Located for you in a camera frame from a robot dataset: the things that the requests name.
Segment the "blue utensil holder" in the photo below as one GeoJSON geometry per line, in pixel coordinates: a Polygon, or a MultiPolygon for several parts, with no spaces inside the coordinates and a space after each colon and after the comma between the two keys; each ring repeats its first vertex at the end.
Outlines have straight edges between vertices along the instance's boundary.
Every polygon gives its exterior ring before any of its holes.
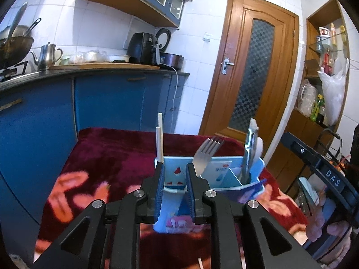
{"type": "MultiPolygon", "coordinates": [[[[190,210],[187,205],[186,189],[186,166],[192,163],[193,157],[164,157],[165,168],[165,186],[163,190],[161,212],[156,224],[153,228],[159,233],[187,233],[193,228],[193,224],[186,225],[182,220],[180,224],[173,220],[176,216],[189,215],[190,210]]],[[[232,161],[231,167],[240,167],[242,165],[242,156],[232,157],[212,157],[211,162],[232,161]]],[[[226,175],[219,185],[213,183],[210,185],[212,190],[223,193],[230,200],[238,202],[240,197],[247,191],[254,190],[250,198],[256,198],[264,192],[264,182],[259,180],[265,164],[260,158],[252,165],[250,170],[251,182],[242,185],[231,168],[228,169],[226,175]]]]}

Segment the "door handle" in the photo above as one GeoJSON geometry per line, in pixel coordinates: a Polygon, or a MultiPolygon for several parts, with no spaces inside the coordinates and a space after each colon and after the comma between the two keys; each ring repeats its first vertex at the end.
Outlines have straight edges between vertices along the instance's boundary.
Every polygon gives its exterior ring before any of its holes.
{"type": "Polygon", "coordinates": [[[227,66],[234,65],[234,63],[230,63],[229,58],[224,58],[221,65],[222,65],[222,74],[227,75],[227,66]]]}
{"type": "Polygon", "coordinates": [[[127,78],[127,81],[140,81],[140,80],[146,80],[146,77],[127,78]]]}
{"type": "Polygon", "coordinates": [[[1,112],[1,111],[4,111],[4,110],[7,109],[7,108],[10,108],[10,107],[12,107],[12,106],[14,106],[14,105],[16,105],[16,104],[19,104],[19,103],[21,103],[21,102],[22,102],[22,99],[18,99],[18,100],[12,101],[12,102],[10,102],[10,103],[7,103],[7,104],[5,104],[5,105],[3,105],[3,106],[0,106],[0,112],[1,112]]]}

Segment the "floral blanket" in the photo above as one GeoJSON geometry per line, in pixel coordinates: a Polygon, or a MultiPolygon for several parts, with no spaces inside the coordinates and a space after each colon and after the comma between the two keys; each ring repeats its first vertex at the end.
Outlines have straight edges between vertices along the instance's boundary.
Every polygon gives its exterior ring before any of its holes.
{"type": "MultiPolygon", "coordinates": [[[[166,156],[193,156],[204,136],[164,134],[166,156]]],[[[122,199],[154,173],[155,134],[89,128],[65,163],[44,207],[35,248],[35,259],[94,199],[112,202],[122,199]]],[[[216,156],[243,155],[243,146],[225,139],[216,156]]],[[[264,169],[265,192],[257,200],[299,241],[305,236],[307,219],[294,201],[283,194],[275,179],[264,169]]],[[[156,233],[152,225],[141,225],[140,268],[210,268],[210,231],[188,234],[156,233]]]]}

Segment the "stainless steel teapot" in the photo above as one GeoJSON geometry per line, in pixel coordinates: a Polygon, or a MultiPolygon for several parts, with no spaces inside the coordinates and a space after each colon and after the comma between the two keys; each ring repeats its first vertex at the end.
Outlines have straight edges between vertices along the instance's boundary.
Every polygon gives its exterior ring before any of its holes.
{"type": "Polygon", "coordinates": [[[63,51],[61,48],[55,49],[56,44],[51,44],[48,42],[48,44],[45,44],[41,47],[40,56],[37,59],[34,52],[31,52],[32,56],[34,57],[35,65],[37,65],[38,71],[44,71],[48,70],[50,67],[55,65],[55,62],[57,62],[63,55],[63,51]],[[56,59],[55,57],[55,51],[61,51],[61,55],[59,58],[56,59]]]}

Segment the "kitchen countertop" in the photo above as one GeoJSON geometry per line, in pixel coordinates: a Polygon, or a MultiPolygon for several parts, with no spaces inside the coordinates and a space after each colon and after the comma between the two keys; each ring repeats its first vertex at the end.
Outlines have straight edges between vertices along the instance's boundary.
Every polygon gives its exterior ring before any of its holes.
{"type": "MultiPolygon", "coordinates": [[[[112,69],[84,69],[84,70],[50,70],[50,71],[41,71],[41,72],[34,72],[30,74],[20,75],[8,81],[2,82],[0,83],[0,92],[4,92],[22,85],[26,85],[42,80],[72,78],[72,77],[88,76],[88,75],[101,74],[101,73],[106,73],[106,74],[123,73],[124,75],[130,75],[130,74],[175,75],[174,71],[169,71],[165,69],[149,70],[149,69],[112,68],[112,69]]],[[[178,72],[178,75],[189,76],[189,73],[178,72]]]]}

